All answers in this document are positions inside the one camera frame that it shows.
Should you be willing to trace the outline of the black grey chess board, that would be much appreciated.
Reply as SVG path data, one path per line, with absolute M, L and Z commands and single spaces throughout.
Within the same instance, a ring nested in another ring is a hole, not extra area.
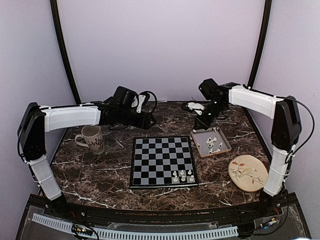
M 176 171 L 179 182 L 173 182 Z M 187 135 L 135 137 L 130 168 L 131 189 L 186 188 L 199 185 L 191 140 Z

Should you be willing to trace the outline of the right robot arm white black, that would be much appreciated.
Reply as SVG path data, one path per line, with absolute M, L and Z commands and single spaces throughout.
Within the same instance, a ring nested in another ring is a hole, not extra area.
M 293 158 L 304 146 L 298 142 L 302 132 L 299 106 L 305 107 L 305 104 L 293 96 L 272 95 L 235 82 L 219 85 L 212 78 L 205 79 L 198 89 L 208 104 L 197 114 L 194 130 L 207 130 L 229 105 L 246 108 L 272 120 L 272 159 L 263 191 L 276 196 L 289 174 Z

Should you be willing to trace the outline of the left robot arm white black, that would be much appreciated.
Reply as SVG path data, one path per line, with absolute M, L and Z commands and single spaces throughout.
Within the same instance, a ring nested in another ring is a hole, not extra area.
M 52 132 L 79 126 L 115 126 L 118 124 L 148 130 L 156 124 L 154 111 L 157 96 L 150 90 L 137 93 L 118 86 L 115 93 L 103 101 L 70 105 L 27 105 L 17 130 L 17 153 L 28 165 L 32 177 L 43 195 L 50 201 L 51 210 L 60 218 L 71 213 L 65 196 L 54 176 L 48 157 L 48 139 Z

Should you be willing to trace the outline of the green circuit board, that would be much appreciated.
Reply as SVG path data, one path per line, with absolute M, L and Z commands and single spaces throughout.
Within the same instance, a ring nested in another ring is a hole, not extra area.
M 82 234 L 86 236 L 91 236 L 93 234 L 93 231 L 91 229 L 80 224 L 73 224 L 71 227 L 71 232 L 74 234 Z

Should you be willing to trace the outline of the beige mug with dark pattern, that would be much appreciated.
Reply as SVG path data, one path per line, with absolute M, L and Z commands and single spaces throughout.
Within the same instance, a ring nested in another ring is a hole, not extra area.
M 74 141 L 81 147 L 89 148 L 94 155 L 101 155 L 105 151 L 104 136 L 98 125 L 85 125 Z

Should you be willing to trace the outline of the metal tray with wooden rim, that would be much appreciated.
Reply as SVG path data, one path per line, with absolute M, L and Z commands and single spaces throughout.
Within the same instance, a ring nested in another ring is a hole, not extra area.
M 227 138 L 219 127 L 207 130 L 193 130 L 191 137 L 201 158 L 228 153 L 232 150 Z

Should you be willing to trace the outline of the oval bird pattern coaster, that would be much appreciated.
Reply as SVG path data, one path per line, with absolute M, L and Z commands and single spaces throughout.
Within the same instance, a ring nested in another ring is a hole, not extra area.
M 264 188 L 268 170 L 263 162 L 252 155 L 240 155 L 228 165 L 228 174 L 234 184 L 249 193 Z

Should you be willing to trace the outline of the right black frame post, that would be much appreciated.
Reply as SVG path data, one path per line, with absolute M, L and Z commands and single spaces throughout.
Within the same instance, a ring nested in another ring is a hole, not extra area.
M 255 52 L 255 56 L 253 59 L 249 79 L 247 82 L 247 86 L 251 87 L 251 88 L 255 84 L 255 80 L 256 80 L 256 77 L 258 74 L 261 58 L 263 55 L 263 50 L 264 50 L 264 46 L 265 46 L 265 41 L 266 41 L 268 26 L 269 26 L 269 20 L 270 20 L 270 15 L 271 15 L 272 2 L 273 2 L 272 0 L 265 0 L 264 1 L 264 9 L 263 9 L 263 15 L 262 15 L 262 20 L 261 20 L 261 27 L 260 27 L 256 52 Z

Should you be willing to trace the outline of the black frame post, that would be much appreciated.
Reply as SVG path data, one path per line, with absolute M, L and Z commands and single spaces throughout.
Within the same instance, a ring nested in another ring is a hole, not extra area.
M 60 18 L 60 13 L 59 13 L 59 7 L 58 7 L 58 1 L 57 0 L 50 0 L 50 8 L 51 8 L 51 15 L 52 15 L 52 20 L 54 24 L 54 29 L 55 29 L 55 34 L 56 34 L 56 39 L 60 51 L 60 56 L 62 59 L 62 63 L 64 66 L 64 70 L 67 76 L 68 84 L 73 96 L 73 99 L 76 104 L 81 104 L 81 98 L 79 95 L 79 91 L 76 86 L 76 81 L 73 75 L 72 67 L 70 64 L 69 56 L 67 53 L 67 47 L 64 39 L 64 34 L 63 34 L 63 29 L 62 29 L 62 23 L 61 23 L 61 18 Z
M 251 87 L 251 88 L 255 84 L 255 80 L 256 80 L 256 77 L 258 74 L 261 58 L 263 55 L 263 50 L 264 50 L 264 46 L 265 46 L 265 41 L 266 41 L 268 26 L 269 26 L 269 20 L 270 20 L 270 15 L 271 15 L 272 2 L 273 2 L 272 0 L 265 0 L 264 1 L 264 9 L 263 9 L 263 15 L 262 15 L 262 20 L 261 20 L 261 27 L 260 27 L 256 52 L 255 52 L 255 56 L 253 59 L 249 79 L 247 82 L 247 86 Z

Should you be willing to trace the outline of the left black frame post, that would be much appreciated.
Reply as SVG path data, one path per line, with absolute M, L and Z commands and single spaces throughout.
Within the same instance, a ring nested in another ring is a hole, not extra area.
M 72 67 L 70 64 L 69 56 L 67 53 L 67 47 L 64 39 L 64 34 L 63 34 L 63 29 L 62 29 L 62 23 L 61 23 L 61 18 L 60 18 L 60 13 L 59 13 L 59 7 L 58 7 L 58 1 L 57 0 L 50 0 L 50 8 L 51 8 L 51 15 L 52 15 L 52 20 L 54 24 L 54 29 L 55 29 L 55 34 L 56 34 L 56 39 L 60 51 L 60 56 L 62 59 L 62 63 L 64 66 L 64 70 L 67 76 L 68 84 L 73 96 L 73 99 L 76 104 L 81 104 L 81 98 L 79 95 L 79 91 L 76 86 L 76 81 L 73 75 Z

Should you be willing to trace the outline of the black front rail base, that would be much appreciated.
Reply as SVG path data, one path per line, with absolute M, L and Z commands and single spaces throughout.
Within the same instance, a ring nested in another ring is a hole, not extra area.
M 96 196 L 64 192 L 71 211 L 66 217 L 80 223 L 104 224 L 112 220 L 128 223 L 193 223 L 213 220 L 219 223 L 252 224 L 260 215 L 256 193 L 240 196 L 232 191 L 236 203 L 230 204 L 215 195 L 199 195 L 188 189 L 172 188 L 166 192 L 148 195 L 117 192 L 99 200 Z

